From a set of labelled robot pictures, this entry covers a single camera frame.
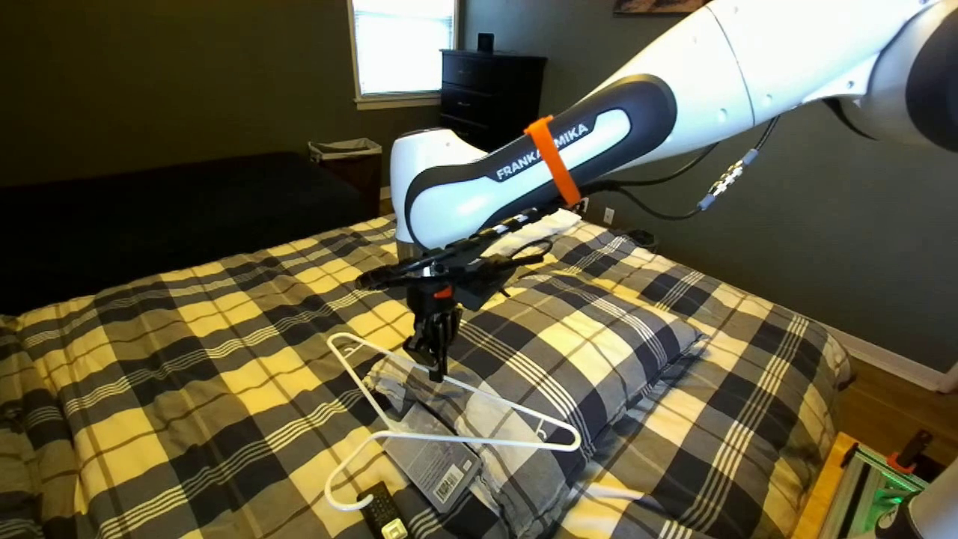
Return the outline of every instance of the speaker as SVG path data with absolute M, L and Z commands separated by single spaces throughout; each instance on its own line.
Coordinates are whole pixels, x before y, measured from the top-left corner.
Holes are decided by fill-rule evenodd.
M 480 52 L 495 54 L 498 37 L 495 33 L 480 33 Z

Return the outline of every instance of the clothes hanger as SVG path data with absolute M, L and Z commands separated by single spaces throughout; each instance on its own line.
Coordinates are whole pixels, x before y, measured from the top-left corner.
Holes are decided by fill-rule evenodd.
M 569 445 L 546 445 L 546 442 L 514 442 L 514 439 L 459 439 L 459 436 L 421 436 L 421 431 L 411 431 L 405 430 L 400 424 L 388 421 L 382 413 L 382 409 L 378 406 L 378 400 L 369 392 L 369 386 L 358 380 L 358 374 L 352 371 L 351 367 L 351 356 L 361 347 L 372 347 L 378 353 L 382 353 L 385 361 L 396 361 L 396 352 L 385 352 L 385 347 L 378 347 L 373 341 L 366 341 L 352 332 L 334 332 L 326 338 L 329 352 L 334 353 L 334 361 L 345 367 L 345 371 L 352 379 L 357 389 L 361 392 L 361 400 L 373 409 L 373 413 L 382 421 L 382 431 L 373 431 L 372 439 L 366 439 L 339 469 L 333 469 L 333 473 L 326 478 L 326 485 L 324 485 L 324 494 L 329 502 L 333 509 L 339 513 L 361 513 L 369 503 L 372 503 L 372 494 L 366 494 L 361 502 L 357 503 L 345 503 L 333 494 L 333 485 L 334 481 L 361 455 L 366 448 L 372 448 L 373 442 L 421 442 L 421 445 L 480 445 L 480 448 L 513 448 L 513 449 L 543 449 L 543 452 L 578 452 L 581 449 L 581 431 L 571 427 L 571 424 L 564 424 L 564 421 L 555 421 L 555 416 L 546 416 L 534 409 L 525 409 L 519 401 L 510 401 L 510 400 L 501 400 L 501 395 L 489 395 L 489 392 L 480 392 L 472 385 L 465 385 L 453 374 L 444 379 L 444 385 L 460 389 L 460 392 L 472 392 L 472 395 L 481 395 L 481 400 L 492 400 L 514 413 L 525 413 L 525 416 L 534 416 L 555 430 L 564 430 L 571 436 Z

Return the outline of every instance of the window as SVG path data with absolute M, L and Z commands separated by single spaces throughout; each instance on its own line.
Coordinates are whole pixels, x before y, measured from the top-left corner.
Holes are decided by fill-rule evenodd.
M 436 105 L 459 0 L 351 0 L 357 109 Z

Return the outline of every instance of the wooden floor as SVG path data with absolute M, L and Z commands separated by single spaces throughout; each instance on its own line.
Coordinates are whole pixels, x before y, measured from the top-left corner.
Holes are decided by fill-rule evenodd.
M 876 452 L 897 452 L 920 430 L 930 431 L 929 460 L 958 460 L 958 392 L 936 395 L 893 379 L 869 362 L 852 362 L 855 379 L 839 395 L 839 430 Z

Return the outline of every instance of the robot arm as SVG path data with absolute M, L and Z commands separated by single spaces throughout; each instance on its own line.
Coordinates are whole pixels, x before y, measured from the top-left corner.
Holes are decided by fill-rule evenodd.
M 840 99 L 861 132 L 958 150 L 956 13 L 958 0 L 713 0 L 558 114 L 546 126 L 555 153 L 534 135 L 495 153 L 453 132 L 400 139 L 391 147 L 396 238 L 424 257 L 358 286 L 406 287 L 415 313 L 406 352 L 444 379 L 456 286 L 489 278 L 477 265 L 489 231 L 564 207 L 559 175 L 593 186 L 816 99 Z

